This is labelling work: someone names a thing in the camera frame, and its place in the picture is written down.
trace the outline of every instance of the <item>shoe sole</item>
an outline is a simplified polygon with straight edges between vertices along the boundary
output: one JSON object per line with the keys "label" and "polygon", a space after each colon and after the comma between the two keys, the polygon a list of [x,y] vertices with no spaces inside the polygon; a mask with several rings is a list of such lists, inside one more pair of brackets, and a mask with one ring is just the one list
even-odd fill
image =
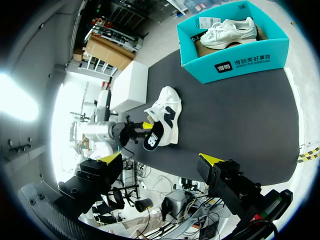
{"label": "shoe sole", "polygon": [[248,44],[248,43],[254,43],[256,41],[257,40],[255,38],[251,38],[251,39],[233,39],[233,40],[230,40],[228,42],[217,44],[217,45],[204,45],[204,46],[209,48],[209,49],[222,50],[222,49],[225,49],[226,47],[228,47],[228,45],[232,44],[232,43]]}
{"label": "shoe sole", "polygon": [[170,141],[171,144],[175,144],[175,145],[178,144],[178,139],[179,139],[178,119],[181,111],[182,111],[182,104],[180,102],[173,119],[173,127],[172,127],[172,133],[171,133],[171,141]]}

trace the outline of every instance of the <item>yellow black warning tape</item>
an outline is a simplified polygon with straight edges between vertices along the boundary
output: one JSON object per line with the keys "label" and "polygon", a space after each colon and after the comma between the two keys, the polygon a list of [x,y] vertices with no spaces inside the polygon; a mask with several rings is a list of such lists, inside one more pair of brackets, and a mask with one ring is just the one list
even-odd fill
{"label": "yellow black warning tape", "polygon": [[306,158],[307,156],[311,156],[311,155],[315,154],[316,152],[318,152],[319,150],[320,150],[320,147],[317,147],[317,148],[313,149],[312,151],[308,151],[304,154],[301,154],[301,155],[299,155],[299,159],[303,159],[303,158]]}
{"label": "yellow black warning tape", "polygon": [[303,163],[303,162],[309,161],[311,159],[316,159],[317,157],[319,157],[318,154],[310,155],[310,156],[307,156],[305,158],[298,159],[298,163]]}

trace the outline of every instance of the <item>n logo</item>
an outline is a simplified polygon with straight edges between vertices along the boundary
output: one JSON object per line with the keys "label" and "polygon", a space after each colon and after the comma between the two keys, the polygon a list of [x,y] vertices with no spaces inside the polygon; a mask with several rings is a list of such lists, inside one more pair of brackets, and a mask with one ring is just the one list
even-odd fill
{"label": "n logo", "polygon": [[155,144],[156,144],[156,142],[157,142],[157,140],[158,140],[158,137],[155,135],[155,133],[153,132],[152,134],[151,134],[151,136],[149,137],[149,139],[148,139],[148,144],[151,146],[151,147],[154,147],[155,146]]}
{"label": "n logo", "polygon": [[169,106],[165,108],[168,113],[164,114],[164,121],[169,125],[170,128],[173,128],[172,121],[175,119],[176,112]]}

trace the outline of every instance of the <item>bright light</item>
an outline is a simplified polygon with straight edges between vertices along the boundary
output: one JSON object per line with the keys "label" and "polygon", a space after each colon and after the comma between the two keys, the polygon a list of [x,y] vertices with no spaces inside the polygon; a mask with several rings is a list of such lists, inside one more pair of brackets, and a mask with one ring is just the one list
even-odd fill
{"label": "bright light", "polygon": [[33,121],[39,114],[37,103],[3,73],[0,73],[0,111],[25,121]]}
{"label": "bright light", "polygon": [[69,147],[71,115],[69,111],[71,90],[62,83],[56,96],[51,125],[51,159],[57,182],[66,182],[74,174],[76,152]]}

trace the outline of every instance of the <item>shoe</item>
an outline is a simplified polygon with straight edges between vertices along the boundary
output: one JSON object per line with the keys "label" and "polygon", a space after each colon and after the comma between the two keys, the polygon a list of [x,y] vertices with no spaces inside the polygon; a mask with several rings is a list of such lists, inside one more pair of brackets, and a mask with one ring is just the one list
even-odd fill
{"label": "shoe", "polygon": [[152,107],[145,110],[152,118],[151,122],[154,122],[150,138],[145,139],[145,149],[152,151],[157,146],[163,147],[178,143],[178,118],[181,111],[182,105],[178,93],[172,87],[165,86],[161,90],[158,100]]}
{"label": "shoe", "polygon": [[252,43],[256,41],[257,28],[251,17],[243,21],[226,19],[216,22],[201,36],[200,42],[207,48],[222,50],[231,43]]}

